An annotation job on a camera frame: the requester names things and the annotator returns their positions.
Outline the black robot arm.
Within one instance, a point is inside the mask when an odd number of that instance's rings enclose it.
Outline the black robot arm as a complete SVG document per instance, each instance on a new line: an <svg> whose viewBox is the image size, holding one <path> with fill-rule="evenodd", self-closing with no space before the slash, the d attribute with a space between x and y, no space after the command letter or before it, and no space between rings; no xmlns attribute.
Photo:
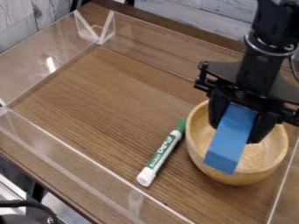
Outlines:
<svg viewBox="0 0 299 224"><path fill-rule="evenodd" d="M240 62L200 63L194 87L210 97L210 125L232 103L257 111L248 142L260 143L281 123L299 126L299 87L281 74L286 60L299 49L299 0L257 0L257 15L245 36Z"/></svg>

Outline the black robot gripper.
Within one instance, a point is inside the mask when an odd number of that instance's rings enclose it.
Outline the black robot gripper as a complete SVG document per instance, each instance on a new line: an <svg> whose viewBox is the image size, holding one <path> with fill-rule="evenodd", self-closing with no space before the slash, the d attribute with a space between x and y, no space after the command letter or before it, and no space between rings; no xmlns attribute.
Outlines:
<svg viewBox="0 0 299 224"><path fill-rule="evenodd" d="M200 64L196 87L210 97L210 125L218 128L228 106L253 109L249 118L249 144L258 144L278 123L299 126L299 87L285 80L281 66L296 55L299 36L245 37L246 54L238 62Z"/></svg>

